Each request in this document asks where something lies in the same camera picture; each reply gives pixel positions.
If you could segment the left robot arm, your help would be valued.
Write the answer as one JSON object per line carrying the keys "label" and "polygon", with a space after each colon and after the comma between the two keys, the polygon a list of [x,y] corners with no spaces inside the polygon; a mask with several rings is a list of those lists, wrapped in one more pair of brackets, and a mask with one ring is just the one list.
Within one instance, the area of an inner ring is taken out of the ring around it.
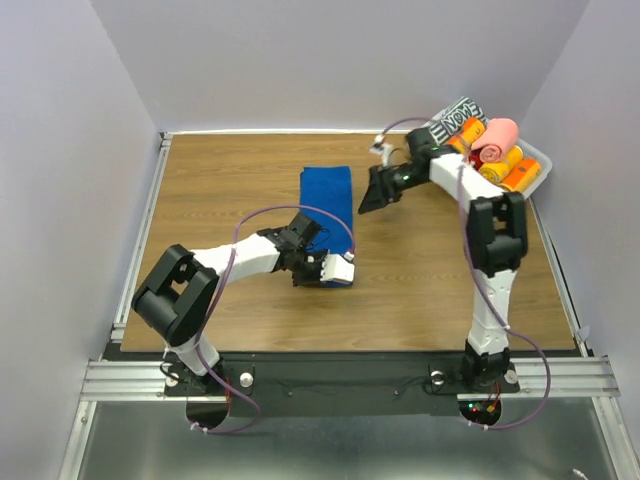
{"label": "left robot arm", "polygon": [[289,224],[260,229],[236,244],[198,251],[181,244],[168,247],[131,300],[131,310],[162,337],[188,372],[165,376],[189,382],[202,394],[215,392],[222,384],[221,356],[203,329],[220,292],[232,282],[278,271],[318,284],[328,251],[314,252],[312,246],[324,230],[299,212]]}

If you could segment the pink towel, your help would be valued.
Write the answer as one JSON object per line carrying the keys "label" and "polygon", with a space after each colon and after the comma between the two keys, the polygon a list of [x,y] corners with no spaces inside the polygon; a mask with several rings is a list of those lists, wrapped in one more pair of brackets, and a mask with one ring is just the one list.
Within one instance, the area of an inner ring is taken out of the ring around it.
{"label": "pink towel", "polygon": [[509,118],[491,119],[483,134],[473,142],[472,151],[482,163],[496,163],[504,159],[519,137],[517,123]]}

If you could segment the blue towel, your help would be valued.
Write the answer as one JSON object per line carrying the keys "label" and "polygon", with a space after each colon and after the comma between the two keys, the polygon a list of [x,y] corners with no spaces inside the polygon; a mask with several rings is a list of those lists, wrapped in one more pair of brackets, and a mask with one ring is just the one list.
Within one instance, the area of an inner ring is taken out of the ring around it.
{"label": "blue towel", "polygon": [[[352,178],[348,166],[303,168],[300,174],[299,203],[320,208],[339,218],[351,232],[353,227]],[[311,251],[327,249],[330,253],[344,254],[353,246],[346,230],[334,219],[321,213],[304,213],[322,226]]]}

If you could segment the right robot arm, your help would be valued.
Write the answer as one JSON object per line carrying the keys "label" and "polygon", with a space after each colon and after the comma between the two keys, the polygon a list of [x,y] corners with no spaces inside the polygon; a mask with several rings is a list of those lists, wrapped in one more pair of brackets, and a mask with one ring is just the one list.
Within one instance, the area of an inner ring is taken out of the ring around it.
{"label": "right robot arm", "polygon": [[408,158],[393,164],[393,146],[379,133],[370,150],[381,162],[369,168],[361,214],[398,202],[404,191],[434,183],[456,200],[463,250],[474,282],[472,325],[465,342],[459,381],[482,390],[509,371],[508,310],[513,282],[528,252],[525,198],[506,192],[475,170],[471,145],[434,143],[425,127],[406,137]]}

